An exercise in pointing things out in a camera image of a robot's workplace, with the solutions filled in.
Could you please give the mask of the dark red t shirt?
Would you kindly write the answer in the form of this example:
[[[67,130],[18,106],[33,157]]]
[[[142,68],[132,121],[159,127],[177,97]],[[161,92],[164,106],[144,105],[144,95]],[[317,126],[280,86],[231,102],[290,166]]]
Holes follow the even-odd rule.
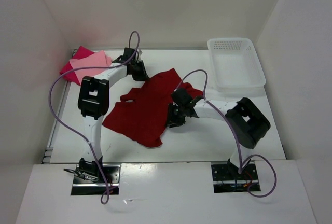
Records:
[[[140,88],[120,97],[102,125],[147,148],[162,145],[171,94],[181,82],[175,69],[157,73]]]

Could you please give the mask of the light pink t shirt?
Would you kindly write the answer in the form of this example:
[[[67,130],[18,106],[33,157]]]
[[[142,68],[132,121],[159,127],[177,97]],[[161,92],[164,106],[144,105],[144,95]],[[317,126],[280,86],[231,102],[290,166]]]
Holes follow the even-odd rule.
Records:
[[[71,59],[70,65],[72,68],[79,67],[110,67],[112,60],[106,55],[104,50],[98,51],[86,58]]]

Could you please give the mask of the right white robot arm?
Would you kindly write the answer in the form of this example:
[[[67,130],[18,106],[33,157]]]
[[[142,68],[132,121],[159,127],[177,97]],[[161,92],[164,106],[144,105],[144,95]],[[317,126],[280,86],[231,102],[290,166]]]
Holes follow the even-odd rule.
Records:
[[[223,121],[234,136],[237,155],[230,158],[228,174],[233,179],[241,178],[246,165],[254,156],[252,150],[271,128],[269,120],[248,98],[237,102],[207,100],[202,96],[188,100],[173,100],[168,106],[166,126],[179,127],[186,118],[210,118]]]

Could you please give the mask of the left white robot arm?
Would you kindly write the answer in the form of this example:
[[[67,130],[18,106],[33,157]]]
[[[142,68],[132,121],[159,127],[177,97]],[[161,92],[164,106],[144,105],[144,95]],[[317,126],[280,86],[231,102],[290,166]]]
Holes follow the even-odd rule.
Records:
[[[78,98],[78,109],[84,120],[84,140],[87,148],[79,160],[79,173],[84,173],[91,182],[99,182],[104,175],[101,151],[101,127],[109,109],[109,90],[119,80],[131,75],[135,81],[149,79],[142,60],[127,65],[115,64],[95,76],[82,79]]]

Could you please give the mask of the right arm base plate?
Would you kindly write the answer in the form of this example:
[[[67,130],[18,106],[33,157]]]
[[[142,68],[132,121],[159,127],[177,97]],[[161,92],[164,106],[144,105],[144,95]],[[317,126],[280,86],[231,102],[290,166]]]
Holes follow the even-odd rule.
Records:
[[[228,163],[211,163],[214,193],[261,192],[256,165],[249,163],[241,174]]]

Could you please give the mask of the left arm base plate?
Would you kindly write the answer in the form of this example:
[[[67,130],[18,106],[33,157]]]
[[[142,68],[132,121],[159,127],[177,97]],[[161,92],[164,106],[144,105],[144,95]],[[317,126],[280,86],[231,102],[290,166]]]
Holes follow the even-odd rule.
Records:
[[[102,195],[106,191],[105,182],[102,176],[94,176],[86,172],[81,172],[78,166],[75,170],[66,170],[74,174],[71,195]],[[120,164],[108,164],[103,166],[103,172],[108,182],[108,186],[110,187],[110,195],[119,194],[120,170]]]

